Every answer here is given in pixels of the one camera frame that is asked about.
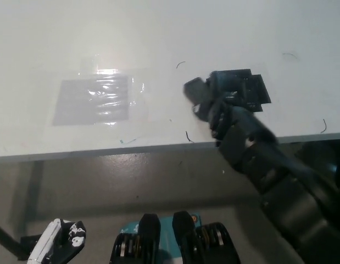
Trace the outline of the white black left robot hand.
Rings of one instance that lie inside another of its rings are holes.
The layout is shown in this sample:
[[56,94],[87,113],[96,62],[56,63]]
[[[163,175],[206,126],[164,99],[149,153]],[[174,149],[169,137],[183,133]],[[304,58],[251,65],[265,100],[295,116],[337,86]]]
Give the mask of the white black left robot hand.
[[66,264],[83,249],[85,241],[86,228],[82,221],[56,218],[38,239],[27,264]]

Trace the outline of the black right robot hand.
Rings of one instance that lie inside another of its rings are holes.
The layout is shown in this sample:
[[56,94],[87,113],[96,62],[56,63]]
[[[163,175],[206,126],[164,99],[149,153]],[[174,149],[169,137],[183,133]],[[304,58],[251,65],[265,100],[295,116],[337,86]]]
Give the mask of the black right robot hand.
[[195,78],[184,88],[193,114],[209,124],[221,155],[244,174],[257,161],[272,162],[278,153],[276,137],[254,115],[247,100],[251,81],[251,76],[214,71],[206,80]]

